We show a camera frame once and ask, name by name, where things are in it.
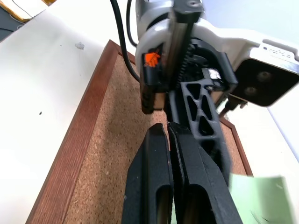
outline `white table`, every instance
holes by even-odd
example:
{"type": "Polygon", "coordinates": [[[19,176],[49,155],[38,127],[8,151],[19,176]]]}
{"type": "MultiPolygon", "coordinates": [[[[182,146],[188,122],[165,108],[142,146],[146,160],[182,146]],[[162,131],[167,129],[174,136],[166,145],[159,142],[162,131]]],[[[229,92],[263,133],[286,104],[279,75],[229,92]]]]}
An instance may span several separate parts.
{"type": "MultiPolygon", "coordinates": [[[[126,0],[119,0],[123,20],[126,3],[126,0]]],[[[210,10],[211,6],[207,6],[208,20],[211,21],[210,10]]],[[[134,11],[133,8],[131,29],[137,41],[134,11]]],[[[109,39],[119,43],[110,1],[58,0],[0,43],[1,223],[26,221],[109,39]],[[84,44],[84,50],[75,47],[79,42],[84,44]]],[[[126,40],[128,51],[134,54],[135,48],[126,40]]],[[[290,158],[288,145],[266,114],[267,109],[263,109],[267,122],[257,121],[248,109],[255,113],[260,110],[249,106],[242,113],[236,111],[229,117],[236,125],[252,171],[256,176],[279,174],[278,170],[270,173],[272,169],[264,168],[264,160],[256,161],[261,152],[255,149],[261,145],[253,144],[255,135],[246,137],[242,120],[238,118],[245,117],[247,122],[243,124],[250,127],[261,122],[265,130],[276,128],[274,133],[266,133],[265,140],[279,140],[279,147],[277,144],[272,147],[276,152],[282,149],[283,158],[290,158]]],[[[283,167],[284,170],[299,171],[293,161],[291,166],[282,163],[277,169],[283,167]]],[[[290,182],[290,189],[296,184],[290,182]]],[[[296,192],[292,194],[292,198],[299,198],[296,192]]],[[[298,202],[293,201],[293,204],[299,210],[298,202]]]]}

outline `brown wooden frame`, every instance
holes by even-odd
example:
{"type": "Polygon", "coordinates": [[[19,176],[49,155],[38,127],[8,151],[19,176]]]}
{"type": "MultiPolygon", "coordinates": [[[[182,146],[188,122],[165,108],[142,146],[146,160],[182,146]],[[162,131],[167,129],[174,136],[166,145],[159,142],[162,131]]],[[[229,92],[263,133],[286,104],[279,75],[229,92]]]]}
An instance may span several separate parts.
{"type": "MultiPolygon", "coordinates": [[[[64,222],[118,55],[122,55],[120,46],[110,40],[93,72],[26,224],[64,222]]],[[[130,53],[128,56],[130,61],[135,63],[135,57],[130,53]]],[[[245,171],[252,175],[235,126],[224,119],[221,122],[231,128],[245,171]]]]}

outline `green paper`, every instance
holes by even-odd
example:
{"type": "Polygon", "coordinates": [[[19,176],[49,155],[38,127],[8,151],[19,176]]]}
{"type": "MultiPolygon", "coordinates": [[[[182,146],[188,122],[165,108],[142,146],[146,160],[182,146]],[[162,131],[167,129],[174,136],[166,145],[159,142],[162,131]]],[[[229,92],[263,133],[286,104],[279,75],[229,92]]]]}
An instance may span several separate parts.
{"type": "Polygon", "coordinates": [[[229,182],[244,224],[293,224],[283,178],[231,174],[229,182]]]}

